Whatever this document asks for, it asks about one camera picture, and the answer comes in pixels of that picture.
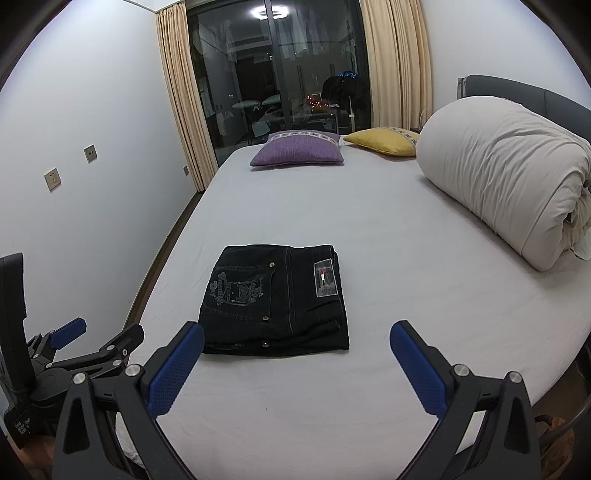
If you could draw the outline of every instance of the rolled white blanket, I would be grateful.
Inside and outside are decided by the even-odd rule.
[[[591,145],[510,100],[441,108],[421,132],[417,162],[538,270],[591,227]]]

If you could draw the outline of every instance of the beige curtain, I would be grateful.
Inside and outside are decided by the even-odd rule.
[[[411,128],[431,116],[431,58],[419,0],[361,0],[374,127]]]
[[[193,74],[187,10],[181,2],[156,16],[164,77],[178,133],[195,186],[203,192],[217,172],[217,162]]]

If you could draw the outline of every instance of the black device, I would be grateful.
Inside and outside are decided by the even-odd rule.
[[[139,325],[97,353],[53,362],[56,350],[82,335],[86,324],[78,318],[27,343],[22,262],[22,254],[0,259],[0,382],[15,443],[55,436],[54,480],[141,478],[117,440],[119,412],[150,478],[194,480],[155,419],[169,411],[201,354],[203,329],[187,322],[143,367],[127,365],[144,338]],[[390,345],[426,412],[439,418],[399,480],[540,478],[540,445],[519,373],[499,380],[451,366],[406,321],[393,325]],[[486,411],[478,438],[456,453],[476,411]]]

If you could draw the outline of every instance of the wooden floor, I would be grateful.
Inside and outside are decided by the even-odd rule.
[[[183,228],[191,218],[191,214],[195,207],[201,200],[202,193],[197,192],[191,199],[168,237],[164,241],[160,252],[156,256],[154,263],[150,267],[144,282],[139,290],[125,326],[139,323],[144,313],[148,299],[156,285],[156,281],[166,264]],[[587,397],[587,386],[583,376],[579,373],[575,363],[572,363],[564,375],[556,382],[556,384],[542,397],[538,403],[534,405],[534,414],[542,415],[548,414],[553,417],[560,417],[565,420],[573,417],[575,412],[583,404]]]

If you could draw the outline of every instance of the blue gripper pad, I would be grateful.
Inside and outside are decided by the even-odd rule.
[[[68,343],[72,343],[86,331],[86,321],[78,317],[51,334],[49,347],[61,350]]]
[[[390,330],[390,347],[410,381],[425,411],[442,418],[447,411],[445,383],[425,353],[412,339],[404,324],[396,322]]]
[[[176,343],[177,346],[170,352],[162,367],[147,385],[147,409],[153,419],[168,413],[177,398],[178,392],[180,392],[201,352],[203,352],[205,346],[203,327],[198,323],[187,322],[177,336],[182,334],[185,329],[187,332],[180,342],[177,343],[175,340],[178,339],[175,337],[168,344],[168,346],[171,346],[171,344]]]

